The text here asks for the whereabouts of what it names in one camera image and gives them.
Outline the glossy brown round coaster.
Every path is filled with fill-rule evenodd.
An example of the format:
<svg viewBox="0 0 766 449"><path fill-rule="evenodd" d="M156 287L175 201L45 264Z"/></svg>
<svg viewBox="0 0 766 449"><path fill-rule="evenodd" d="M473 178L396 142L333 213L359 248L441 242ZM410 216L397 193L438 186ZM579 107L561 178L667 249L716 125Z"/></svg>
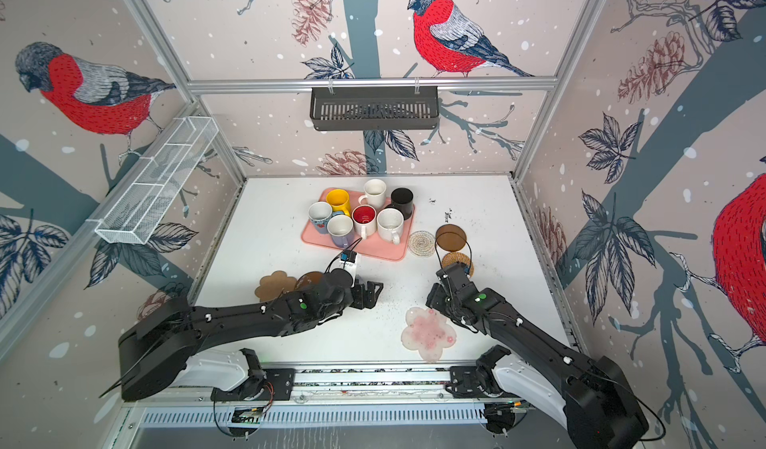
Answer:
<svg viewBox="0 0 766 449"><path fill-rule="evenodd" d="M309 273L305 273L300 279L297 280L295 289L297 291L301 291L301 289L312 287L313 285L320 283L322 278L323 273L321 271L310 271Z"/></svg>

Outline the pink flower shaped coaster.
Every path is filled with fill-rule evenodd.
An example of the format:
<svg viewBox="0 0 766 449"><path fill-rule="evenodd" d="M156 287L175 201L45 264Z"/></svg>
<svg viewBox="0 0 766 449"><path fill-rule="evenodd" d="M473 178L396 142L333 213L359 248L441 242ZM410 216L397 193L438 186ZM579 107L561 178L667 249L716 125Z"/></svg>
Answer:
<svg viewBox="0 0 766 449"><path fill-rule="evenodd" d="M417 351L426 362L438 362L444 350L457 342L457 333L449 324L449 319L434 309L411 307L405 321L406 327L401 333L403 346Z"/></svg>

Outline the cork flower shaped coaster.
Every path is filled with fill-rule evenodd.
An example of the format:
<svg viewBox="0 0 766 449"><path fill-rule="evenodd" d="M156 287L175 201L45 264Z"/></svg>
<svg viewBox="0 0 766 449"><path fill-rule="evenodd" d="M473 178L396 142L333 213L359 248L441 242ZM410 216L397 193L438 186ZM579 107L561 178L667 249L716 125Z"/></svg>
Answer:
<svg viewBox="0 0 766 449"><path fill-rule="evenodd" d="M285 271L275 271L271 275L262 277L255 289L255 296L262 303L273 301L281 295L286 295L295 290L297 279L290 277Z"/></svg>

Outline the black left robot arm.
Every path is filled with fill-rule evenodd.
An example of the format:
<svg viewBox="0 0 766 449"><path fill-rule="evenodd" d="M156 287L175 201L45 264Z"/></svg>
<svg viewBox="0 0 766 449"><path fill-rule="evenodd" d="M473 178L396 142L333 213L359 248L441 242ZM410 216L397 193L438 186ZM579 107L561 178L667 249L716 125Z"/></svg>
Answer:
<svg viewBox="0 0 766 449"><path fill-rule="evenodd" d="M314 285L273 301L235 307L192 307L172 299L140 320L118 341L119 388L127 402L170 387L188 361L205 350L257 337L286 337L343 315L349 307L372 309L383 283L353 279L344 269L323 273Z"/></svg>

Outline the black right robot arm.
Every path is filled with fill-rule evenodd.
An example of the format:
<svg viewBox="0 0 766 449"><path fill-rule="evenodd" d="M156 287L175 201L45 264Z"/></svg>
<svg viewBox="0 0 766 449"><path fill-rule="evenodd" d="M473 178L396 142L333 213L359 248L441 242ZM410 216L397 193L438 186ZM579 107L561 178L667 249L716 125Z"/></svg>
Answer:
<svg viewBox="0 0 766 449"><path fill-rule="evenodd" d="M462 263L439 269L426 301L450 321L496 340L477 364L486 395L511 393L556 420L578 448L632 448L650 424L622 369L561 343L500 293L477 289Z"/></svg>

